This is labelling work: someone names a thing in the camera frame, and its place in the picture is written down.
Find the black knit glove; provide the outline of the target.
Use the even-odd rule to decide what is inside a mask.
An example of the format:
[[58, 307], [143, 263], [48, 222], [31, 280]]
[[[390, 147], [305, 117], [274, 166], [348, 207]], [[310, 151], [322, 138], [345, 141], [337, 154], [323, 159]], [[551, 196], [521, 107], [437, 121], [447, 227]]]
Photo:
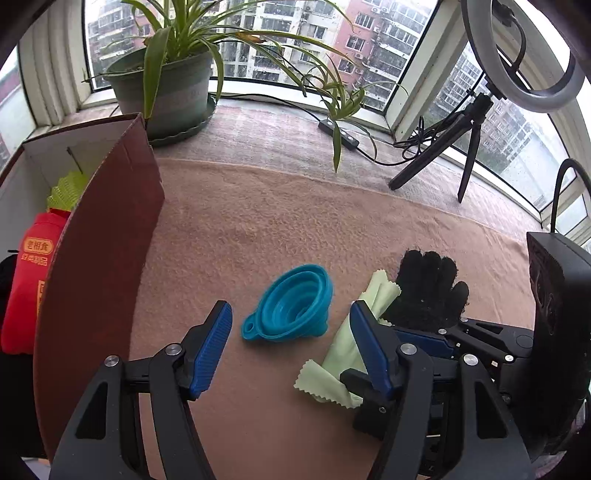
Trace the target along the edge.
[[456, 281], [457, 274], [457, 265], [449, 257], [408, 250], [396, 279], [401, 294], [382, 318], [397, 327], [427, 332], [457, 325], [469, 297], [468, 284]]

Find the light green cleaning cloth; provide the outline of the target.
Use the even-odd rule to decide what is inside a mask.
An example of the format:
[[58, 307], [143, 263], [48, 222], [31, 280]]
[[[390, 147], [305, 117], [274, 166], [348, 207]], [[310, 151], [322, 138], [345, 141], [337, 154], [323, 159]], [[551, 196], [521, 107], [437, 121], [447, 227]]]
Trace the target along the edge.
[[[391, 323], [384, 319], [384, 314], [401, 293], [400, 286], [389, 279], [384, 269], [379, 269], [370, 277], [370, 283], [359, 296], [359, 300], [367, 303], [378, 323], [391, 326]], [[349, 393], [345, 384], [339, 380], [342, 372], [349, 368], [362, 373], [367, 372], [347, 316], [332, 338], [332, 344], [322, 364], [311, 359], [305, 362], [295, 379], [294, 389], [311, 395], [320, 403], [335, 403], [346, 409], [359, 408], [363, 399]]]

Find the blue collapsible silicone funnel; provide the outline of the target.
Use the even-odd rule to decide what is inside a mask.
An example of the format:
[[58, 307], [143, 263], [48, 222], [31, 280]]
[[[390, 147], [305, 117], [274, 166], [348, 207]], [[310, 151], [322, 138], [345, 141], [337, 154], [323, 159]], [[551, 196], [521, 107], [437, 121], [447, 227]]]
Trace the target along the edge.
[[284, 343], [321, 337], [328, 331], [334, 287], [325, 268], [304, 264], [283, 273], [242, 322], [246, 341]]

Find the red fabric bag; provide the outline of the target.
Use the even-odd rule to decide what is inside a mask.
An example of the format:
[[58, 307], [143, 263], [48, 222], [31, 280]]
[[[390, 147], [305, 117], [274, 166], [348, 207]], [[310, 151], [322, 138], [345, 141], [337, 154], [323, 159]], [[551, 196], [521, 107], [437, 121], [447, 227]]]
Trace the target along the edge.
[[38, 214], [24, 234], [1, 328], [4, 353], [33, 354], [49, 267], [69, 216], [70, 211], [49, 209]]

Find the dark red cardboard box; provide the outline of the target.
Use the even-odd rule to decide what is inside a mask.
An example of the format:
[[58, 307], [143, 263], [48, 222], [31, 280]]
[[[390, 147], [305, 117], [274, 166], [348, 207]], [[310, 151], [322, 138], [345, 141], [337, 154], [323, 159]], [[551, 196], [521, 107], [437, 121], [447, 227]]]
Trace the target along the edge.
[[33, 386], [53, 456], [84, 389], [110, 354], [127, 359], [143, 266], [164, 191], [139, 114], [93, 120], [25, 141], [1, 171], [1, 250], [17, 247], [51, 187], [88, 178], [54, 247], [41, 302]]

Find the pink towel mat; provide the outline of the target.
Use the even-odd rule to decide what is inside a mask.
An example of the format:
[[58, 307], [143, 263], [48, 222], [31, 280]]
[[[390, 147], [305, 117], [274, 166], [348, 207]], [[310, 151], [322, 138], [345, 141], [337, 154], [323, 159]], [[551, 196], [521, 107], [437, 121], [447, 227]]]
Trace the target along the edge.
[[470, 289], [466, 313], [531, 327], [528, 254], [474, 221], [387, 194], [235, 165], [164, 159], [165, 200], [138, 289], [130, 354], [149, 357], [228, 301], [233, 328], [214, 379], [190, 406], [219, 479], [363, 479], [376, 439], [353, 414], [294, 388], [305, 361], [322, 361], [332, 335], [246, 342], [239, 327], [267, 287], [318, 264], [334, 284], [329, 330], [379, 269], [397, 273], [410, 249], [453, 258]]

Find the black inline remote controller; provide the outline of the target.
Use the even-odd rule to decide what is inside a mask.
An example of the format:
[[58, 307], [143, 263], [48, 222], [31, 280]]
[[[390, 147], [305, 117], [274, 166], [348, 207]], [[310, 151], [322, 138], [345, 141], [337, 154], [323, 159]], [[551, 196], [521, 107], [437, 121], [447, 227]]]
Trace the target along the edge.
[[342, 131], [342, 128], [329, 118], [319, 121], [318, 129], [331, 137], [341, 140], [342, 146], [348, 150], [355, 151], [360, 145], [360, 141], [358, 139], [353, 137], [351, 134]]

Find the potted spider plant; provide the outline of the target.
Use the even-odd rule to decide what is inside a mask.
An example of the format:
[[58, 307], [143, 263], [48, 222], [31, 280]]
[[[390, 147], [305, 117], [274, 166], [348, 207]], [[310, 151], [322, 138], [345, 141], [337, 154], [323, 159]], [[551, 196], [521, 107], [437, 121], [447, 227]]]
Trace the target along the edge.
[[139, 113], [156, 142], [196, 133], [228, 79], [286, 84], [318, 98], [328, 118], [352, 120], [378, 81], [329, 29], [311, 23], [315, 1], [110, 1], [87, 25], [91, 81], [109, 86], [123, 113]]

